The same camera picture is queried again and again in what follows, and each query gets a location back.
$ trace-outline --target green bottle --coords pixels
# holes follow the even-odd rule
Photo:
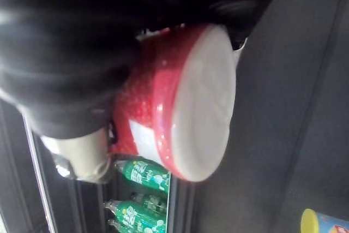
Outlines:
[[[160,166],[137,160],[119,160],[115,166],[128,180],[169,192],[170,172]]]
[[[138,203],[110,200],[105,205],[118,221],[142,233],[166,233],[166,216],[151,211]]]
[[[131,200],[141,204],[152,211],[160,214],[167,214],[167,200],[152,194],[140,194],[133,192],[130,196]]]
[[[108,225],[113,226],[120,233],[136,233],[137,232],[132,228],[127,228],[126,226],[117,223],[114,219],[108,219]]]

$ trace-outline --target red container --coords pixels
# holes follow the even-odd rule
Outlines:
[[[116,151],[201,181],[224,155],[240,55],[223,27],[201,25],[142,41],[143,54],[118,92]]]

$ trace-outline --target blue container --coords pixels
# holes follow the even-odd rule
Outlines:
[[[349,233],[349,222],[307,208],[300,223],[301,233]]]

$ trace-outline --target white label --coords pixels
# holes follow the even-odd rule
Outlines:
[[[129,124],[138,154],[163,166],[155,144],[154,130],[132,120],[129,120]]]

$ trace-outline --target gray wall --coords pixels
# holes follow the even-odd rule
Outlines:
[[[231,136],[196,232],[300,232],[349,220],[349,0],[273,0],[237,72]]]

